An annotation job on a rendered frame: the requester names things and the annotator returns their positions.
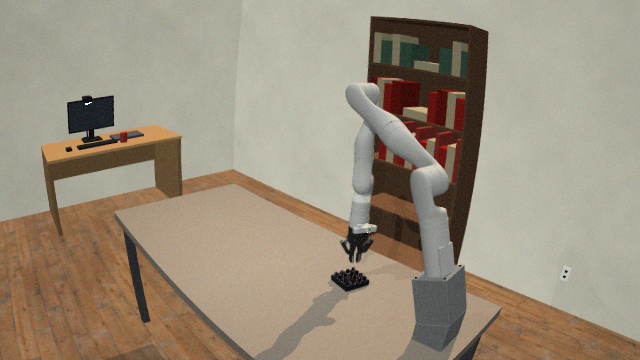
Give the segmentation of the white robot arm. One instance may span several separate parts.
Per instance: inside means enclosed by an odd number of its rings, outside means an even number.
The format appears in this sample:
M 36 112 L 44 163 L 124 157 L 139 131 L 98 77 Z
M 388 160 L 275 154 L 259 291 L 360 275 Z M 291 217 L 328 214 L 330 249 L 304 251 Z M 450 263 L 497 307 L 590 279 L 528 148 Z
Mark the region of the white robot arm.
M 410 187 L 419 220 L 425 276 L 448 275 L 455 270 L 455 264 L 447 210 L 435 206 L 433 200 L 448 190 L 449 179 L 445 170 L 400 119 L 379 108 L 380 90 L 376 84 L 350 84 L 345 95 L 349 105 L 364 119 L 354 144 L 352 186 L 355 191 L 349 218 L 349 226 L 355 226 L 353 233 L 377 231 L 376 225 L 369 224 L 376 133 L 389 151 L 417 168 L 411 174 Z

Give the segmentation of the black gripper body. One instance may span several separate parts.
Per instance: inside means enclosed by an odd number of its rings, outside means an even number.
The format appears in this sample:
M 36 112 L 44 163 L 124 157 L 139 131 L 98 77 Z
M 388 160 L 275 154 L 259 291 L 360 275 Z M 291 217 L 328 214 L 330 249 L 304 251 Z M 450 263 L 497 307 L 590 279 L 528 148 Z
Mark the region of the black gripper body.
M 367 239 L 368 239 L 368 235 L 367 235 L 368 233 L 354 234 L 354 233 L 352 232 L 352 229 L 353 229 L 353 228 L 351 228 L 351 227 L 349 226 L 349 228 L 348 228 L 348 236 L 346 237 L 346 239 L 347 239 L 347 241 L 349 242 L 349 244 L 350 244 L 352 247 L 353 247 L 353 241 L 354 241 L 354 240 L 357 240 L 356 247 L 360 247 L 360 240 L 361 240 L 361 239 L 363 239 L 363 240 L 364 240 L 364 243 L 365 243 L 365 242 L 367 241 Z M 367 236 L 363 237 L 364 235 L 367 235 Z M 364 244 L 364 243 L 363 243 L 363 244 Z

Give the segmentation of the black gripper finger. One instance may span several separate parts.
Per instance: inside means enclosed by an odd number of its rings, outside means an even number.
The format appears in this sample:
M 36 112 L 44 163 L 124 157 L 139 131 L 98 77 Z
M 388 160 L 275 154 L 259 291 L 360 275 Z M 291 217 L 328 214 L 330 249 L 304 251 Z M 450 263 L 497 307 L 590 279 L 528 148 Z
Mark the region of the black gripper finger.
M 350 249 L 349 250 L 347 248 L 347 242 L 348 242 L 347 239 L 340 241 L 342 247 L 344 246 L 343 248 L 346 251 L 346 253 L 350 254 L 349 255 L 349 261 L 351 263 L 353 263 L 354 262 L 354 252 L 355 252 L 355 249 L 356 249 L 357 240 L 353 241 L 353 247 L 350 245 Z
M 362 253 L 366 253 L 367 250 L 369 249 L 369 247 L 372 245 L 373 240 L 371 238 L 368 237 L 366 243 L 364 244 L 364 240 L 361 239 L 360 240 L 360 247 L 357 247 L 357 253 L 356 253 L 356 262 L 359 263 L 359 261 L 361 260 L 361 254 Z M 363 249 L 363 250 L 362 250 Z

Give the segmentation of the black knob box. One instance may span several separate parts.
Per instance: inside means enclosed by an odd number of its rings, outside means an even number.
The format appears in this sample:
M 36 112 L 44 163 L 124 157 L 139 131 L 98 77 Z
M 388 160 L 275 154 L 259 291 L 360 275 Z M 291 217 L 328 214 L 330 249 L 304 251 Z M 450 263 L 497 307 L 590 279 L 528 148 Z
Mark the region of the black knob box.
M 345 281 L 345 278 L 346 278 L 346 281 Z M 352 267 L 352 270 L 346 269 L 346 271 L 344 272 L 343 270 L 341 270 L 340 273 L 335 272 L 335 275 L 334 274 L 331 275 L 331 280 L 346 292 L 369 285 L 369 280 L 366 278 L 367 276 L 363 276 L 362 273 L 359 273 L 359 271 L 355 270 L 354 267 Z

